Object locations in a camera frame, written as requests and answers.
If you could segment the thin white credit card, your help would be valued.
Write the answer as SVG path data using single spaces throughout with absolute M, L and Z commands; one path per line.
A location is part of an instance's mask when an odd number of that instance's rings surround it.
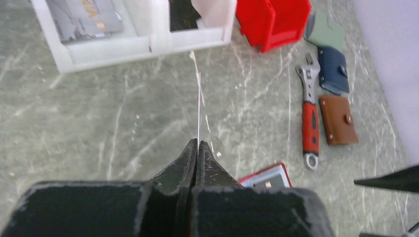
M 197 118 L 197 128 L 198 128 L 198 132 L 197 132 L 197 139 L 198 142 L 200 142 L 200 125 L 201 125 L 201 74 L 200 73 L 196 73 L 196 78 L 197 78 L 197 86 L 198 86 L 198 108 L 197 108 L 197 112 L 198 112 L 198 118 Z

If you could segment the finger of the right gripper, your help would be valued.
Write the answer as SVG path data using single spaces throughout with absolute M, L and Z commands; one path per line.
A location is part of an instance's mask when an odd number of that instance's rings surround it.
M 411 166 L 381 177 L 354 180 L 355 185 L 371 188 L 419 192 L 419 165 Z

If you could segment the red handled adjustable wrench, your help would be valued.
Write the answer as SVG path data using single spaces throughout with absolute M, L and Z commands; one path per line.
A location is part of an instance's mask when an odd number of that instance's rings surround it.
M 306 167 L 316 170 L 319 165 L 319 122 L 315 82 L 320 65 L 312 53 L 307 53 L 305 58 L 306 64 L 295 67 L 302 84 L 302 152 Z

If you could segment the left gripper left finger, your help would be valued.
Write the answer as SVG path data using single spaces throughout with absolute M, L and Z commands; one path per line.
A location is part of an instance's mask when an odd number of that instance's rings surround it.
M 188 237 L 198 141 L 149 181 L 43 181 L 18 200 L 3 237 Z

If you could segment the cards in white tray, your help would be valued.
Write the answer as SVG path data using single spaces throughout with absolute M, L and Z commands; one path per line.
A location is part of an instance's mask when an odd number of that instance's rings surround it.
M 122 17 L 111 0 L 48 0 L 63 44 L 105 38 L 123 31 Z

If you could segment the blue card holder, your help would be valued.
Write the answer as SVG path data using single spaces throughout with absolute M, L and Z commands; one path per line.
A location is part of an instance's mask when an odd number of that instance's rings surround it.
M 350 88 L 344 54 L 331 46 L 320 46 L 317 49 L 321 68 L 320 87 L 335 95 L 348 94 Z

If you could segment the silver grey credit card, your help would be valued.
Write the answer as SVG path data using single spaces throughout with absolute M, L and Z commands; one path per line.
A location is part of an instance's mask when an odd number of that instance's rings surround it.
M 284 179 L 281 174 L 274 174 L 273 176 L 257 177 L 252 186 L 254 188 L 289 188 L 290 185 L 287 179 Z

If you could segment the brown card holder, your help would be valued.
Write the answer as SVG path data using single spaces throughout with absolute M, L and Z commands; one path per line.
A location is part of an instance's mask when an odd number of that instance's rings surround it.
M 359 143 L 348 99 L 337 95 L 322 95 L 318 101 L 328 145 Z

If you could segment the red plastic bin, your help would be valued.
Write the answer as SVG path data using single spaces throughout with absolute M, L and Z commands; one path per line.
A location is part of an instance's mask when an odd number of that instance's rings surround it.
M 303 37 L 312 5 L 309 0 L 239 0 L 240 32 L 265 53 Z

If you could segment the red card holder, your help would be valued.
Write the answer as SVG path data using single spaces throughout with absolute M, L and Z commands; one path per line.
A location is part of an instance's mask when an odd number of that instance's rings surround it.
M 275 163 L 244 178 L 239 184 L 247 188 L 292 188 L 286 167 Z

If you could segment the green card holder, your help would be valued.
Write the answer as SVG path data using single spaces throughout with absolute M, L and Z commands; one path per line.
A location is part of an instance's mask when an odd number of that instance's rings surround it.
M 320 10 L 315 10 L 310 14 L 303 37 L 315 46 L 333 47 L 341 53 L 344 51 L 343 27 Z

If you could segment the white divided tray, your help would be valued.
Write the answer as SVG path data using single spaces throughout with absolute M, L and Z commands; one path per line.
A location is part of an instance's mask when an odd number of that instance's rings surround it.
M 122 17 L 122 32 L 63 44 L 46 2 L 34 0 L 32 6 L 61 73 L 226 45 L 237 6 L 235 0 L 192 0 L 201 16 L 198 28 L 171 32 L 168 0 L 112 0 Z

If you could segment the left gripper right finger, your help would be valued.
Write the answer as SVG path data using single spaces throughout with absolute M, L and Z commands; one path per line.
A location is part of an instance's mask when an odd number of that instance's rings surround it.
M 332 237 L 320 197 L 305 188 L 244 188 L 240 184 L 191 191 L 193 237 Z

